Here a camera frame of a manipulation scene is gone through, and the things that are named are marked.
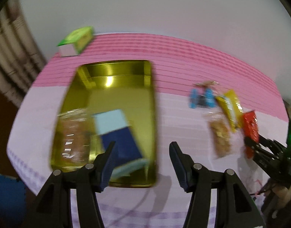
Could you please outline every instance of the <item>yellow snack bag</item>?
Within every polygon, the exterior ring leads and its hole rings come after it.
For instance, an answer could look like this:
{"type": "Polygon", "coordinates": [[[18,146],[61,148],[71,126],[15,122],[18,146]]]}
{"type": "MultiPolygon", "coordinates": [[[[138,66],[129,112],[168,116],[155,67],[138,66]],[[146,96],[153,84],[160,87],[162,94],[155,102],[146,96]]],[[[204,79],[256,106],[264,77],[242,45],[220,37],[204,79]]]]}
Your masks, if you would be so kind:
{"type": "Polygon", "coordinates": [[[242,115],[243,110],[240,105],[239,99],[233,89],[224,93],[221,96],[216,97],[219,106],[226,114],[232,132],[235,132],[237,128],[242,127],[242,115]]]}

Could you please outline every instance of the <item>table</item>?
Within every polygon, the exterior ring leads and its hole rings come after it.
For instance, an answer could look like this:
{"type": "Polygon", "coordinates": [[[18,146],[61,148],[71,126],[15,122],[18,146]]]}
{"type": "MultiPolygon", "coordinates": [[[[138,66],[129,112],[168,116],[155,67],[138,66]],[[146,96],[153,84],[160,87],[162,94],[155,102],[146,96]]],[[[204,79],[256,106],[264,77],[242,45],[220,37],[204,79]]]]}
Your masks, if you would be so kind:
{"type": "MultiPolygon", "coordinates": [[[[182,39],[137,33],[99,35],[79,56],[57,53],[28,91],[8,141],[7,154],[25,184],[37,194],[52,170],[51,143],[56,116],[75,69],[86,63],[147,59],[156,85],[159,180],[153,188],[107,187],[97,194],[106,227],[182,227],[191,195],[180,188],[168,147],[177,141],[182,151],[209,170],[232,168],[249,192],[260,189],[268,176],[244,156],[240,131],[231,137],[233,153],[216,158],[205,108],[190,109],[193,83],[215,80],[233,88],[244,111],[256,110],[259,132],[285,143],[288,117],[275,83],[257,69],[226,53],[182,39]]],[[[72,190],[74,227],[79,227],[72,190]]],[[[209,226],[214,227],[216,193],[212,192],[209,226]]]]}

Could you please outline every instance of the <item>snack bag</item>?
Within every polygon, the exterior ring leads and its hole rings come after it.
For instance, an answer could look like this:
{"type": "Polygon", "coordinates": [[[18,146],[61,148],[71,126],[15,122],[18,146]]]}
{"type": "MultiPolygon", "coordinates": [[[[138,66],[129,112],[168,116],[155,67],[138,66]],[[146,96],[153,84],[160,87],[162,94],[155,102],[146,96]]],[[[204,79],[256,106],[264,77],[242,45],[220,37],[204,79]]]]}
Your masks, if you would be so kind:
{"type": "MultiPolygon", "coordinates": [[[[243,114],[244,135],[250,137],[256,143],[259,143],[258,124],[255,111],[246,112],[243,114]]],[[[250,159],[254,156],[254,150],[246,147],[247,158],[250,159]]]]}
{"type": "Polygon", "coordinates": [[[71,163],[87,163],[90,133],[87,131],[86,109],[75,109],[59,115],[62,133],[62,158],[71,163]]]}
{"type": "Polygon", "coordinates": [[[219,158],[231,153],[230,133],[225,124],[225,116],[222,112],[210,112],[205,114],[213,134],[214,148],[219,158]]]}
{"type": "Polygon", "coordinates": [[[244,112],[235,91],[231,89],[224,95],[216,97],[216,100],[226,114],[232,132],[236,132],[236,129],[242,127],[241,116],[244,112]]]}

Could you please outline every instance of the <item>screw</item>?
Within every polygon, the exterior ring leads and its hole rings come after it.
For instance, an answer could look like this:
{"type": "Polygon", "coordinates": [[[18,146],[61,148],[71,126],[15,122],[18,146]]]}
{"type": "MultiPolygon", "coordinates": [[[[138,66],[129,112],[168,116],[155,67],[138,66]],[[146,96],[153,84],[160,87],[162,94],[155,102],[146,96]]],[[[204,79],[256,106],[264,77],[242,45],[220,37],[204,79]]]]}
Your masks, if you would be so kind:
{"type": "Polygon", "coordinates": [[[199,163],[196,163],[196,164],[193,165],[193,167],[194,167],[194,169],[196,169],[196,170],[200,170],[200,169],[202,168],[202,165],[199,164],[199,163]]]}
{"type": "Polygon", "coordinates": [[[85,168],[87,168],[87,169],[92,169],[93,167],[94,167],[94,164],[92,164],[92,163],[88,163],[85,165],[85,168]]]}
{"type": "Polygon", "coordinates": [[[60,170],[54,170],[53,172],[54,176],[58,176],[61,174],[61,171],[60,170]]]}
{"type": "Polygon", "coordinates": [[[230,175],[230,176],[233,176],[235,171],[232,170],[232,169],[227,169],[226,172],[230,175]]]}

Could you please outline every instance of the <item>green and white box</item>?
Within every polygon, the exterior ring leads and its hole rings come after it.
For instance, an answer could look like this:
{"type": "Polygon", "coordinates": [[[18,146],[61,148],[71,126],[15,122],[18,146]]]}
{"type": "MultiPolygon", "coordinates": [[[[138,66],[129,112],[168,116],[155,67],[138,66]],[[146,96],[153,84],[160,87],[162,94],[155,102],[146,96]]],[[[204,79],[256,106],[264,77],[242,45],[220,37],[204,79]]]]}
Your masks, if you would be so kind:
{"type": "Polygon", "coordinates": [[[60,56],[79,55],[93,38],[94,29],[92,26],[72,31],[58,44],[60,56]]]}

